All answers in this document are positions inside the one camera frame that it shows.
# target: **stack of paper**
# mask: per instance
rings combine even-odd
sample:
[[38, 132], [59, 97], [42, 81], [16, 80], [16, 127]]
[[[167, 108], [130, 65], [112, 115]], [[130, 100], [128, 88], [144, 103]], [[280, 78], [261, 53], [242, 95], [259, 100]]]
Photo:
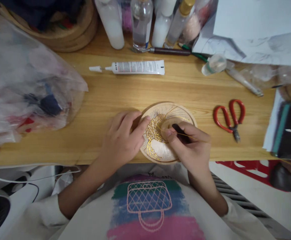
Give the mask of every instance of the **stack of paper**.
[[192, 51], [291, 66], [291, 0], [219, 0]]
[[277, 90], [275, 93], [275, 99], [274, 99], [269, 126], [266, 131], [264, 143], [263, 143], [263, 148], [265, 148], [268, 152], [272, 151], [272, 147], [274, 144], [274, 137], [275, 137], [278, 120], [279, 120], [278, 114], [280, 111], [280, 106], [283, 102], [284, 102], [284, 99], [281, 97], [280, 92]]

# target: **hand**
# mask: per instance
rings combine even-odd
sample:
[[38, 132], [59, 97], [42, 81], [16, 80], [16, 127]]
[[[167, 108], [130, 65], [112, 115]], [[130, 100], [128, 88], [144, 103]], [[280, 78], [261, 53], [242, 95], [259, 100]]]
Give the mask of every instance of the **hand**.
[[166, 130], [170, 146], [178, 155], [180, 161], [192, 175], [210, 172], [209, 159], [211, 149], [211, 137], [188, 122], [181, 122], [179, 127], [186, 135], [191, 136], [191, 143], [183, 144], [177, 137], [174, 128]]
[[150, 123], [149, 116], [131, 132], [133, 121], [140, 115], [139, 111], [125, 111], [117, 114], [109, 122], [98, 160], [107, 167], [113, 167], [114, 171], [131, 161], [144, 143], [143, 133]]

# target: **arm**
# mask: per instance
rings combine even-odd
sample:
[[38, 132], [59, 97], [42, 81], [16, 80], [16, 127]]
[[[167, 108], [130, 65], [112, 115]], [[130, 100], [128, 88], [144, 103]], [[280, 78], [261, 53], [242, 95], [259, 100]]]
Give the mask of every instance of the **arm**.
[[168, 129], [166, 135], [169, 144], [188, 169], [189, 181], [193, 188], [222, 217], [229, 228], [240, 236], [240, 239], [274, 240], [274, 237], [254, 215], [231, 199], [223, 197], [217, 190], [209, 169], [211, 137], [190, 123], [182, 122], [179, 126], [192, 137], [191, 143], [183, 144], [173, 128]]
[[71, 219], [79, 207], [117, 169], [131, 161], [143, 145], [143, 133], [150, 122], [146, 117], [131, 133], [133, 121], [141, 112], [121, 112], [110, 120], [100, 156], [72, 184], [59, 194], [60, 211]]
[[85, 200], [138, 153], [144, 142], [143, 133], [150, 122], [150, 118], [146, 117], [130, 132], [133, 121], [140, 115], [141, 112], [122, 112], [111, 119], [100, 156], [58, 196], [32, 203], [5, 239], [58, 238]]
[[188, 169], [192, 187], [222, 217], [228, 212], [228, 204], [217, 190], [209, 169], [211, 137], [190, 123], [181, 122], [179, 126], [187, 135], [191, 136], [192, 142], [183, 144], [175, 129], [170, 128], [166, 131], [169, 144]]

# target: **person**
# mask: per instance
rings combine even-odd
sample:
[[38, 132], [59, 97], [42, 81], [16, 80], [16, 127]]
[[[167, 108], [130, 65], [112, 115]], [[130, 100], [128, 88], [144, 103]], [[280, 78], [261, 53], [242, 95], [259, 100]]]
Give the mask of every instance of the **person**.
[[179, 124], [193, 137], [189, 144], [166, 130], [181, 163], [127, 164], [150, 122], [147, 116], [131, 131], [140, 115], [111, 119], [99, 157], [60, 194], [32, 203], [6, 239], [274, 239], [219, 193], [209, 170], [211, 137], [195, 126]]

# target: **blue fabric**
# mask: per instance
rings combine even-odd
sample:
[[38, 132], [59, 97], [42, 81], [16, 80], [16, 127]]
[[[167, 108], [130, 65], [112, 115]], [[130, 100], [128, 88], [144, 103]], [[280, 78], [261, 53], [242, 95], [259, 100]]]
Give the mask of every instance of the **blue fabric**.
[[75, 21], [83, 0], [0, 0], [0, 2], [22, 17], [30, 26], [44, 31], [55, 12], [66, 12]]

